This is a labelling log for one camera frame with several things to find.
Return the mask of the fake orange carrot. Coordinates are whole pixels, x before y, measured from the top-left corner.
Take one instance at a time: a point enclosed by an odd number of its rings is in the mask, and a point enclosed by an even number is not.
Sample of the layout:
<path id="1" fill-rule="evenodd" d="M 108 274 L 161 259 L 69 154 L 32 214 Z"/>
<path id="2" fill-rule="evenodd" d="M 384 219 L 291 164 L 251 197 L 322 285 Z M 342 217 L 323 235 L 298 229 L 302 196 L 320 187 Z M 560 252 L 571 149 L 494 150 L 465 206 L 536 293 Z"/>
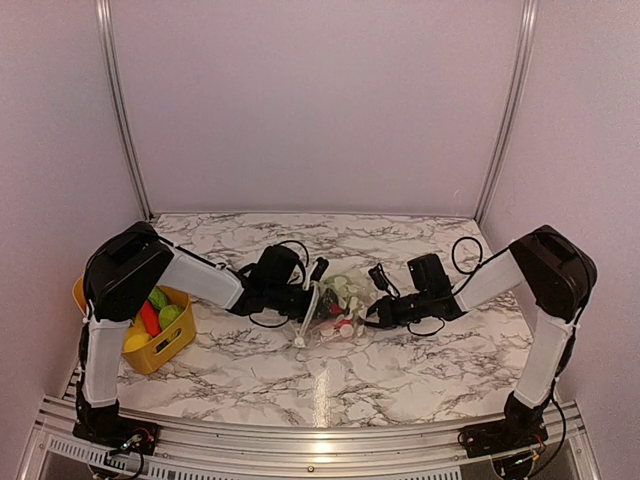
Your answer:
<path id="1" fill-rule="evenodd" d="M 146 300 L 142 305 L 139 315 L 146 329 L 146 332 L 153 338 L 162 333 L 162 329 L 160 328 L 158 322 L 158 314 L 153 309 L 148 300 Z"/>

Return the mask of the clear polka dot zip bag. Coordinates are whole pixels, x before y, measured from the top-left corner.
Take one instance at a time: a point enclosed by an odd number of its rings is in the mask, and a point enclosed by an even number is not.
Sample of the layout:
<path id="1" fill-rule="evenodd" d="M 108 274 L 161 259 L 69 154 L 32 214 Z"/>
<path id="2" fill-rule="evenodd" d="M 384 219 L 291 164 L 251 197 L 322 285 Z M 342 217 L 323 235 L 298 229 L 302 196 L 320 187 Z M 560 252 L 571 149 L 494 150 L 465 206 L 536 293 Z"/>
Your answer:
<path id="1" fill-rule="evenodd" d="M 328 346 L 330 344 L 346 345 L 346 344 L 362 344 L 367 336 L 366 311 L 367 308 L 378 299 L 378 293 L 373 282 L 359 269 L 351 269 L 335 274 L 353 275 L 361 286 L 361 293 L 358 296 L 348 298 L 339 297 L 339 305 L 343 308 L 343 314 L 351 313 L 353 315 L 354 332 L 350 337 L 342 337 L 339 334 L 331 334 L 329 332 L 329 323 L 332 319 L 318 320 L 314 316 L 314 312 L 309 312 L 299 325 L 293 327 L 292 344 L 299 349 L 311 349 Z M 324 285 L 324 281 L 332 276 L 326 276 L 318 282 L 312 282 L 309 287 L 317 287 L 319 295 L 328 289 Z"/>

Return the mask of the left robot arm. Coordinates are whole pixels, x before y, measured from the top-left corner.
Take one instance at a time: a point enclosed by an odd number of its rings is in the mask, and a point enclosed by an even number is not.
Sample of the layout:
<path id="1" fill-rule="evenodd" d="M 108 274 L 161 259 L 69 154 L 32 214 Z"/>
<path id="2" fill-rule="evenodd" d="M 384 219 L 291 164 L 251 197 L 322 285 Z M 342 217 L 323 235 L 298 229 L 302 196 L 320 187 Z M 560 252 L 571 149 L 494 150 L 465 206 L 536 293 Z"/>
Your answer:
<path id="1" fill-rule="evenodd" d="M 205 299 L 240 317 L 265 310 L 307 325 L 320 297 L 328 261 L 299 257 L 289 241 L 264 249 L 239 270 L 215 264 L 137 222 L 101 245 L 81 281 L 84 313 L 78 346 L 75 437 L 124 450 L 149 445 L 157 427 L 119 413 L 116 377 L 126 332 L 135 318 L 146 338 L 167 344 L 182 308 L 164 293 L 170 287 Z"/>

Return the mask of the fake green apple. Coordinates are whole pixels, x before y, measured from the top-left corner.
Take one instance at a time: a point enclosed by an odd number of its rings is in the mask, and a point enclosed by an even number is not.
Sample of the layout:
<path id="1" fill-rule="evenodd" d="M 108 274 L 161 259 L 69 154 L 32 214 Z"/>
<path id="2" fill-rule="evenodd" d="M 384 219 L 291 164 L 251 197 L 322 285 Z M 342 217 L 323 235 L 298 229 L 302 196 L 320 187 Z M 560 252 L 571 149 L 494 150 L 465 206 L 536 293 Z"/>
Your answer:
<path id="1" fill-rule="evenodd" d="M 324 281 L 324 285 L 331 289 L 338 297 L 348 298 L 361 293 L 360 283 L 353 275 L 335 274 Z"/>
<path id="2" fill-rule="evenodd" d="M 162 330 L 168 328 L 177 318 L 181 316 L 184 309 L 179 305 L 169 304 L 163 307 L 158 313 L 158 322 Z"/>

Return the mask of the fake green cucumber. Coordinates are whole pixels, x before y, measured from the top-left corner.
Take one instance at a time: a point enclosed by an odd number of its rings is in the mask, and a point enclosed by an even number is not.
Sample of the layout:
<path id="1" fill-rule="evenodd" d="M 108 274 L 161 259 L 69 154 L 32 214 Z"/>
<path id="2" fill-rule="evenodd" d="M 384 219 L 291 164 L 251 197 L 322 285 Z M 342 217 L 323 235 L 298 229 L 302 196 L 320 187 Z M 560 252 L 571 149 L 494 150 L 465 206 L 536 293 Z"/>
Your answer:
<path id="1" fill-rule="evenodd" d="M 158 287 L 154 287 L 150 292 L 148 301 L 157 313 L 160 313 L 165 307 L 171 305 L 168 296 Z"/>

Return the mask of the fake yellow lemon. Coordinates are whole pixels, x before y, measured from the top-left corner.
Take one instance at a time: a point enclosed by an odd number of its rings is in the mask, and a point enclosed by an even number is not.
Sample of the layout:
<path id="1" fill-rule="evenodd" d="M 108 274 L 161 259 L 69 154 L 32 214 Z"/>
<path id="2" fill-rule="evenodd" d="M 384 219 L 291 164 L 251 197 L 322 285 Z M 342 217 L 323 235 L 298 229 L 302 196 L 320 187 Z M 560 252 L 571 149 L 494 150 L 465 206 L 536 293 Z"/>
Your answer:
<path id="1" fill-rule="evenodd" d="M 125 339 L 123 352 L 130 353 L 137 351 L 147 345 L 153 337 L 148 333 L 134 333 Z"/>

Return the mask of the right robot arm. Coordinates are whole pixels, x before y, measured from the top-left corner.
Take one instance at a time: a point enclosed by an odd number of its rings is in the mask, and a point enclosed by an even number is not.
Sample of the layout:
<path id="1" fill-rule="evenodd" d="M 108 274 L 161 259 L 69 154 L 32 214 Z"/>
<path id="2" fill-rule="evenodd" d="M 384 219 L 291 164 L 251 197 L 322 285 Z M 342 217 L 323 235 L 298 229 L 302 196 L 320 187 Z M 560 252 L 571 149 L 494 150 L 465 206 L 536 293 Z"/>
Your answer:
<path id="1" fill-rule="evenodd" d="M 595 261 L 550 225 L 542 225 L 464 272 L 453 283 L 440 257 L 423 254 L 408 261 L 414 290 L 394 289 L 381 265 L 369 275 L 382 297 L 367 309 L 368 325 L 406 329 L 425 319 L 456 321 L 509 295 L 528 293 L 532 343 L 520 377 L 509 394 L 495 438 L 515 448 L 540 423 L 558 378 L 571 359 L 576 333 L 598 280 Z"/>

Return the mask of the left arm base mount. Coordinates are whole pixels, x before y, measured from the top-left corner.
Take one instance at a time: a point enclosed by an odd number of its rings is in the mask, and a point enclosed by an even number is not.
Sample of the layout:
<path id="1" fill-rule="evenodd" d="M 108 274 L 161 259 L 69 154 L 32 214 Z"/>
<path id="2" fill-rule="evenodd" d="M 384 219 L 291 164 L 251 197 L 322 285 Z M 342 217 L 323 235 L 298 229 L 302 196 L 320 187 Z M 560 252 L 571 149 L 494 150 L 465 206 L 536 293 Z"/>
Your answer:
<path id="1" fill-rule="evenodd" d="M 109 447 L 113 455 L 124 452 L 152 455 L 159 432 L 156 423 L 121 416 L 108 418 L 105 425 L 95 428 L 77 421 L 73 428 L 74 437 Z"/>

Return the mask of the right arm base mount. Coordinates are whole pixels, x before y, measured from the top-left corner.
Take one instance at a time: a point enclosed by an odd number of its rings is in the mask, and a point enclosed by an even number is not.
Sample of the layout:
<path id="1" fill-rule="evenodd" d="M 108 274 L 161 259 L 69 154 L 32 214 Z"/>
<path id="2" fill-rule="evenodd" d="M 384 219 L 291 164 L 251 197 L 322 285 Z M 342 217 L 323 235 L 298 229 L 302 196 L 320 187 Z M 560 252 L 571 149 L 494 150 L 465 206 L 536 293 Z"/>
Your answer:
<path id="1" fill-rule="evenodd" d="M 548 439 L 546 425 L 534 422 L 527 427 L 509 423 L 506 419 L 467 425 L 459 430 L 458 443 L 468 458 L 494 455 L 517 450 Z"/>

